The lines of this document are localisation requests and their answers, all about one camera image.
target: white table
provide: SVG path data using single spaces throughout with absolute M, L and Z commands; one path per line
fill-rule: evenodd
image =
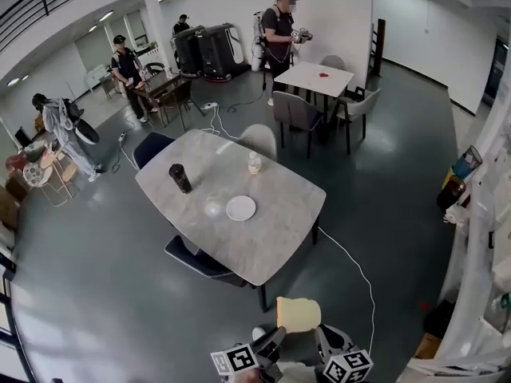
M 284 166 L 261 156 L 258 175 L 248 171 L 247 149 L 200 130 L 185 133 L 137 174 L 137 182 L 153 204 L 183 235 L 216 261 L 254 286 L 267 309 L 264 283 L 296 252 L 311 229 L 317 239 L 317 218 L 326 193 Z M 192 184 L 182 193 L 168 170 L 179 163 Z M 225 214 L 237 195 L 255 200 L 256 212 L 245 222 Z M 204 213 L 208 202 L 222 212 Z
M 321 73 L 328 74 L 328 77 L 320 77 Z M 275 81 L 292 85 L 296 88 L 306 89 L 307 102 L 311 101 L 311 91 L 322 93 L 325 96 L 323 102 L 323 121 L 326 123 L 328 120 L 328 97 L 340 97 L 354 76 L 353 73 L 348 73 L 341 69 L 301 61 L 285 73 L 279 75 Z

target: fluorescent light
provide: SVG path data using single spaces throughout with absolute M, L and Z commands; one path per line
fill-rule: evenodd
M 106 20 L 108 17 L 110 17 L 113 14 L 113 11 L 109 11 L 107 14 L 105 14 L 103 17 L 99 19 L 100 22 Z

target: man wearing black cap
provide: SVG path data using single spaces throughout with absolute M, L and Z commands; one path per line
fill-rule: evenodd
M 147 119 L 145 118 L 144 110 L 138 101 L 139 98 L 141 99 L 144 107 L 151 113 L 158 111 L 157 109 L 151 109 L 151 106 L 149 106 L 149 103 L 145 98 L 139 97 L 133 92 L 135 87 L 142 81 L 139 70 L 142 70 L 143 68 L 141 61 L 137 58 L 137 55 L 128 47 L 125 47 L 125 41 L 126 38 L 121 35 L 118 35 L 113 39 L 116 52 L 112 57 L 112 71 L 113 75 L 115 75 L 116 78 L 125 85 L 128 101 L 137 115 L 138 120 L 144 123 L 147 122 Z
M 186 20 L 188 16 L 186 14 L 182 14 L 179 16 L 179 21 L 174 25 L 174 30 L 172 35 L 176 35 L 181 31 L 188 30 L 190 26 L 187 24 Z M 174 58 L 176 59 L 177 68 L 181 69 L 181 64 L 179 63 L 179 57 L 177 56 L 177 51 L 174 51 Z
M 291 43 L 294 41 L 291 36 L 294 22 L 291 13 L 295 10 L 296 0 L 277 0 L 275 5 L 263 14 L 264 37 L 267 40 L 266 58 L 274 79 L 272 92 L 286 90 L 286 85 L 275 82 L 275 78 L 289 69 Z M 273 106 L 273 98 L 268 100 L 268 104 Z

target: bread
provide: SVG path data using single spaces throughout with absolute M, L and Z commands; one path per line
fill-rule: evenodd
M 306 298 L 277 298 L 277 327 L 288 334 L 314 330 L 321 323 L 321 309 L 316 301 Z

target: white shoe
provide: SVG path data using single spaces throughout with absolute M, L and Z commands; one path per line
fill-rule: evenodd
M 257 339 L 261 338 L 262 336 L 264 336 L 266 334 L 266 332 L 264 332 L 264 329 L 261 328 L 260 326 L 257 326 L 256 328 L 254 328 L 254 330 L 252 331 L 252 340 L 253 341 L 256 341 Z
M 99 176 L 101 176 L 101 173 L 94 172 L 92 175 L 89 176 L 89 182 L 92 183 L 95 179 L 97 179 Z

